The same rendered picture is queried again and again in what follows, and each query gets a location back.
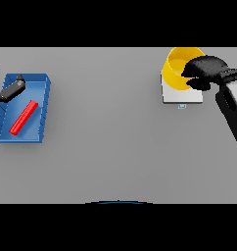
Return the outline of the yellow bowl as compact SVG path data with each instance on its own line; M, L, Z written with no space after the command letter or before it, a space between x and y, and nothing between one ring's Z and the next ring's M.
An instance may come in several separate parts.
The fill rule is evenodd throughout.
M186 84L190 77L183 77L181 74L190 60L204 55L205 53L198 47L173 47L166 57L162 70L166 84L176 90L190 89Z

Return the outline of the pale square measuring scale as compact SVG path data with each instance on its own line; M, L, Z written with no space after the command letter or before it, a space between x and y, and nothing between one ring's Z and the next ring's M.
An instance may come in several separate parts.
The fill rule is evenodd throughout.
M188 105L202 104L203 94L199 90L177 90L166 84L161 77L162 99L164 104L176 105L179 110L186 109Z

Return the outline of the dark right robot hand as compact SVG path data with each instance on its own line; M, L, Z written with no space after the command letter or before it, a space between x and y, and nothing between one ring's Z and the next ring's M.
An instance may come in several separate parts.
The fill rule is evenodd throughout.
M226 83L237 80L237 69L231 69L216 56L200 56L190 60L181 73L188 77L187 85L196 90L208 91L211 84L224 86Z

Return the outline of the dark left robot hand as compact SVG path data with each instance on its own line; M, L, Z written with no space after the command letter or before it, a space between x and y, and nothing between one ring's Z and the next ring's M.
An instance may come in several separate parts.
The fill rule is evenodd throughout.
M15 82L0 92L0 102L8 103L25 90L25 80L22 75L18 75Z

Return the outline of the blue tray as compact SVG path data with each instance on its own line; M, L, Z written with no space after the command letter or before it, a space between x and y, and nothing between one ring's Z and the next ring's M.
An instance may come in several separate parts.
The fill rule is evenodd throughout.
M51 81L47 74L22 73L25 90L0 102L0 143L41 143Z

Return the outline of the red beaker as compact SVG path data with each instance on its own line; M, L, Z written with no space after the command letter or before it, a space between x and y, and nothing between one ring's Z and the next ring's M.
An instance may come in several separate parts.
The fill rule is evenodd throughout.
M25 106L21 114L15 120L9 132L12 135L18 135L21 129L23 128L24 124L28 121L30 116L33 114L35 109L38 107L38 103L35 100L30 100L28 104Z

